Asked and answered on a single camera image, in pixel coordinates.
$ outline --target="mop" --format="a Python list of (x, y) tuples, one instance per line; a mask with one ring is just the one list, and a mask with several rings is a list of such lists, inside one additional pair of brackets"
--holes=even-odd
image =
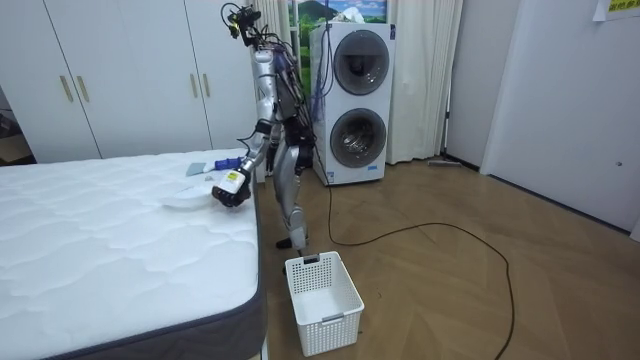
[(449, 137), (449, 115), (451, 114), (451, 83), (449, 83), (449, 94), (447, 96), (447, 111), (444, 115), (444, 148), (441, 159), (427, 161), (429, 166), (462, 166), (459, 162), (447, 160), (447, 138)]

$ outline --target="robot leg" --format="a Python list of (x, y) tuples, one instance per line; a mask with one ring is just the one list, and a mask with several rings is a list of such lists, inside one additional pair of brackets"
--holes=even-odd
[(300, 176), (296, 174), (299, 153), (298, 146), (290, 147), (284, 141), (280, 143), (276, 153), (273, 184), (276, 200), (282, 210), (282, 219), (289, 232), (289, 239), (279, 242), (279, 248), (293, 246), (296, 250), (302, 250), (308, 245), (304, 211), (296, 204), (300, 189)]

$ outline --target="wardrobe door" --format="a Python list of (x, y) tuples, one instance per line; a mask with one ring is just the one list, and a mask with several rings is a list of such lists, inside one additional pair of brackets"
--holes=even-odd
[(250, 51), (222, 23), (226, 2), (185, 1), (214, 149), (242, 147), (236, 139), (251, 135), (257, 121)]
[(180, 0), (46, 0), (103, 157), (211, 149)]
[(100, 158), (42, 1), (0, 3), (0, 85), (39, 163)]

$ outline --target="dryer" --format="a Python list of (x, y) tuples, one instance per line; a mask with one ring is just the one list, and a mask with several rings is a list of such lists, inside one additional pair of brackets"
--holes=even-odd
[[(381, 179), (391, 106), (395, 25), (330, 22), (328, 36), (323, 24), (311, 32), (309, 40), (311, 107), (317, 108), (318, 114), (314, 132), (319, 159), (314, 159), (314, 170), (325, 185)], [(329, 56), (332, 61), (327, 67)], [(316, 94), (321, 63), (327, 84), (323, 94)]]

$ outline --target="washing machine door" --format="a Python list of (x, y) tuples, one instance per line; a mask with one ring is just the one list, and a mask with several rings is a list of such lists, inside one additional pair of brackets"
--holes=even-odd
[(389, 50), (378, 34), (357, 30), (345, 36), (333, 59), (338, 84), (353, 95), (375, 91), (389, 71)]
[(354, 109), (336, 121), (331, 130), (331, 152), (342, 165), (360, 168), (376, 160), (387, 141), (382, 118), (369, 109)]

